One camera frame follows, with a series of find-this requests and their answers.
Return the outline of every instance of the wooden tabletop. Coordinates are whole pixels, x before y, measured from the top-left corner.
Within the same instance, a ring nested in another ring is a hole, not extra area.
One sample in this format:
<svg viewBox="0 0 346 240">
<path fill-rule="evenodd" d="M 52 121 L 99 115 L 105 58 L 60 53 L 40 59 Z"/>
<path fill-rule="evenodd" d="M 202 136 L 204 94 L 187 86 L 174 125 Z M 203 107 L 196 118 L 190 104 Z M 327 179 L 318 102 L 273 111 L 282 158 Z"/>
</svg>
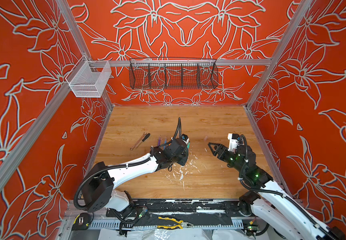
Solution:
<svg viewBox="0 0 346 240">
<path fill-rule="evenodd" d="M 247 190 L 237 180 L 238 171 L 211 154 L 208 142 L 228 146 L 228 133 L 244 134 L 257 155 L 257 165 L 271 174 L 243 107 L 149 106 L 113 109 L 95 163 L 120 164 L 145 155 L 162 135 L 170 139 L 181 117 L 182 133 L 190 138 L 185 166 L 173 165 L 127 181 L 117 190 L 127 190 L 132 198 L 237 199 Z M 130 147 L 143 132 L 150 137 L 140 147 Z"/>
</svg>

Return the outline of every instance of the white arm casing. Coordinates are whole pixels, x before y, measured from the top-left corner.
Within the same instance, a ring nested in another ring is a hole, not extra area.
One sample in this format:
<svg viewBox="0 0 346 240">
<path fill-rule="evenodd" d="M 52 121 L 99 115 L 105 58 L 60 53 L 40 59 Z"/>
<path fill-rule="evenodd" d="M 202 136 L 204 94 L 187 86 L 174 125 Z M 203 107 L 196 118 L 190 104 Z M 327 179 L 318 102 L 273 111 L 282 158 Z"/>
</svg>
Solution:
<svg viewBox="0 0 346 240">
<path fill-rule="evenodd" d="M 139 157 L 137 159 L 134 159 L 129 162 L 124 162 L 122 164 L 130 164 L 130 163 L 136 163 L 144 161 L 145 159 L 150 157 L 150 153 L 147 153 L 146 155 Z M 135 177 L 155 172 L 158 167 L 156 158 L 153 156 L 149 161 L 147 161 L 144 164 L 134 166 L 134 167 L 128 167 L 128 168 L 118 168 L 118 169 L 112 169 L 108 170 L 108 174 L 110 177 L 114 177 L 113 181 L 113 189 L 118 187 L 119 185 L 123 184 L 124 182 L 131 180 Z"/>
<path fill-rule="evenodd" d="M 301 240 L 301 234 L 280 212 L 272 208 L 263 199 L 256 199 L 252 205 L 252 213 L 269 223 L 287 240 Z"/>
<path fill-rule="evenodd" d="M 147 153 L 146 155 L 140 158 L 134 159 L 129 162 L 125 162 L 123 164 L 141 162 L 146 160 L 149 157 L 150 157 L 150 153 Z M 114 181 L 113 181 L 114 186 L 113 186 L 111 198 L 109 199 L 109 202 L 105 205 L 105 208 L 115 209 L 119 212 L 124 210 L 129 205 L 129 199 L 126 193 L 117 191 L 115 190 L 115 188 L 135 177 L 138 177 L 147 173 L 155 172 L 157 167 L 158 167 L 158 164 L 157 164 L 156 158 L 151 157 L 149 161 L 138 166 L 108 170 L 109 176 L 114 177 Z"/>
<path fill-rule="evenodd" d="M 232 139 L 232 136 L 233 136 L 232 133 L 229 133 L 227 135 L 227 138 L 229 140 L 229 149 L 228 149 L 228 151 L 235 152 L 235 149 L 237 148 L 237 146 L 239 144 L 238 144 L 238 140 L 237 139 Z"/>
<path fill-rule="evenodd" d="M 261 189 L 273 190 L 273 191 L 280 192 L 280 193 L 284 194 L 285 196 L 289 196 L 287 193 L 285 193 L 285 191 L 283 189 L 281 189 L 281 187 L 275 181 L 269 181 L 269 182 L 265 183 L 265 186 L 266 187 L 261 188 Z M 259 204 L 257 204 L 257 206 L 255 206 L 257 200 L 255 200 L 253 202 L 253 205 L 252 205 L 252 211 L 254 209 L 254 211 L 256 211 L 257 213 L 255 213 L 255 212 L 253 212 L 253 213 L 256 216 L 264 219 L 267 223 L 269 223 L 273 227 L 278 225 L 278 224 L 286 225 L 282 228 L 274 227 L 280 234 L 282 234 L 286 238 L 287 238 L 287 235 L 289 235 L 289 234 L 285 233 L 284 231 L 286 231 L 286 228 L 289 227 L 288 222 L 290 222 L 293 225 L 293 229 L 294 229 L 295 233 L 300 232 L 301 239 L 304 239 L 304 240 L 316 239 L 316 236 L 318 236 L 318 235 L 320 237 L 325 236 L 325 234 L 321 230 L 319 230 L 318 228 L 315 228 L 314 225 L 309 221 L 309 219 L 289 200 L 283 198 L 281 195 L 276 195 L 276 194 L 271 194 L 271 193 L 262 193 L 262 192 L 259 192 L 259 194 L 263 198 L 265 198 L 267 201 L 269 201 L 271 204 L 273 204 L 276 207 L 276 209 L 278 211 L 280 211 L 281 214 L 283 214 L 283 216 L 285 217 L 285 221 L 282 221 L 280 223 L 276 222 L 276 221 L 279 221 L 280 218 L 278 218 L 278 214 L 276 214 L 276 212 L 273 212 L 273 211 L 270 211 L 272 216 L 266 216 L 266 215 L 270 215 L 270 214 L 268 214 L 268 212 L 262 211 L 263 208 L 262 208 L 262 210 L 260 209 L 262 207 L 262 203 L 260 201 L 258 201 L 257 203 L 259 203 Z M 324 222 L 321 222 L 320 220 L 318 220 L 317 218 L 315 218 L 311 214 L 309 214 L 309 216 L 312 217 L 321 227 L 326 229 L 326 231 L 328 232 L 327 225 Z"/>
</svg>

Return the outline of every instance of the orange wall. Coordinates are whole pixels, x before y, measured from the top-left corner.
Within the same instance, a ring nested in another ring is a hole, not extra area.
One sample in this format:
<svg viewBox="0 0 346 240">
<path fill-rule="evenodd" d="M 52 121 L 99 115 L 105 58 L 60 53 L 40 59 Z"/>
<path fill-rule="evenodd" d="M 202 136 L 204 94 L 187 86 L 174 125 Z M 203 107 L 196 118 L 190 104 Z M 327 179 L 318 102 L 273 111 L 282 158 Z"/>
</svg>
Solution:
<svg viewBox="0 0 346 240">
<path fill-rule="evenodd" d="M 0 239 L 54 239 L 107 108 L 70 92 L 0 194 Z"/>
<path fill-rule="evenodd" d="M 56 3 L 0 1 L 0 165 L 81 57 Z M 0 239 L 53 239 L 107 108 L 69 93 L 0 194 Z"/>
<path fill-rule="evenodd" d="M 68 0 L 95 60 L 270 58 L 299 1 Z M 244 104 L 264 66 L 221 67 L 213 90 L 132 90 L 124 67 L 107 91 L 117 105 Z"/>
<path fill-rule="evenodd" d="M 81 57 L 49 2 L 0 1 L 0 164 Z"/>
<path fill-rule="evenodd" d="M 313 2 L 252 112 L 291 194 L 346 233 L 346 0 Z"/>
</svg>

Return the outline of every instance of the aluminum rail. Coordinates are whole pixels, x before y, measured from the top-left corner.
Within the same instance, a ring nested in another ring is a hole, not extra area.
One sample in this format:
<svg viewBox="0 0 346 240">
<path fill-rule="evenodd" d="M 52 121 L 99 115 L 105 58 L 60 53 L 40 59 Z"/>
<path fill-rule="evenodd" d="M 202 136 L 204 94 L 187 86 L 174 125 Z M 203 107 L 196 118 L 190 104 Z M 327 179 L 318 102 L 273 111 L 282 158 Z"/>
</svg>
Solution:
<svg viewBox="0 0 346 240">
<path fill-rule="evenodd" d="M 89 65 L 94 68 L 103 68 L 107 61 L 90 61 Z M 111 67 L 129 67 L 129 60 L 109 60 Z M 142 60 L 136 63 L 213 63 L 214 60 Z M 217 59 L 217 66 L 268 66 L 271 64 L 271 59 Z"/>
</svg>

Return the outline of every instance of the black wire basket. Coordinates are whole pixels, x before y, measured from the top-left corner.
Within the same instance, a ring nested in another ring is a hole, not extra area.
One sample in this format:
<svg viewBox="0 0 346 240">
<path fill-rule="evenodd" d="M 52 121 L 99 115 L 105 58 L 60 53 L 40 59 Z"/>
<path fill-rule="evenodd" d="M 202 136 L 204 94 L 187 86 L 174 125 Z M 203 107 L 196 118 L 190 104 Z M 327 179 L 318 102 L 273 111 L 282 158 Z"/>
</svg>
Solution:
<svg viewBox="0 0 346 240">
<path fill-rule="evenodd" d="M 214 89 L 218 86 L 215 59 L 132 58 L 132 89 Z"/>
</svg>

